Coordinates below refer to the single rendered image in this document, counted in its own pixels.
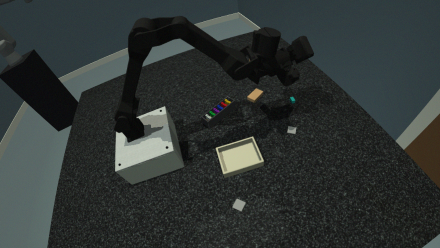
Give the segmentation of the tan rectangular block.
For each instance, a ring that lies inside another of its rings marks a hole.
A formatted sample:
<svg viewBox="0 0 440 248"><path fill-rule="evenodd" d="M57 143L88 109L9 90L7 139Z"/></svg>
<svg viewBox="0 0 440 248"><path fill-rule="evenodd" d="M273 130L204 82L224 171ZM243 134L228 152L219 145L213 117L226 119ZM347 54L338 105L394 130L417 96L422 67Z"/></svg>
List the tan rectangular block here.
<svg viewBox="0 0 440 248"><path fill-rule="evenodd" d="M260 89L255 89L248 97L247 100L252 102L252 103L256 103L261 96L264 94L264 91L260 90Z"/></svg>

